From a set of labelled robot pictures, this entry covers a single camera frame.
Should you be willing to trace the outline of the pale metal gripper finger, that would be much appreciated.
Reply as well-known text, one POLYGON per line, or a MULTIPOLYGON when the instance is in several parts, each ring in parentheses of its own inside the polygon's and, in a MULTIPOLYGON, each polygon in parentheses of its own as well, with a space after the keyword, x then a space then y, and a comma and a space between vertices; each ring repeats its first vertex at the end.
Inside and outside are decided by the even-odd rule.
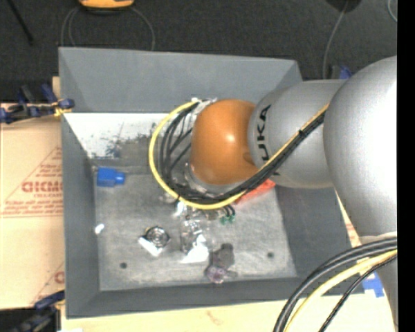
POLYGON ((204 236, 203 229, 198 225, 194 228, 194 243, 193 247, 196 249, 208 249, 208 241, 204 236))
POLYGON ((180 225, 179 231, 181 251, 187 254, 193 248, 194 242, 192 222, 184 220, 180 225))

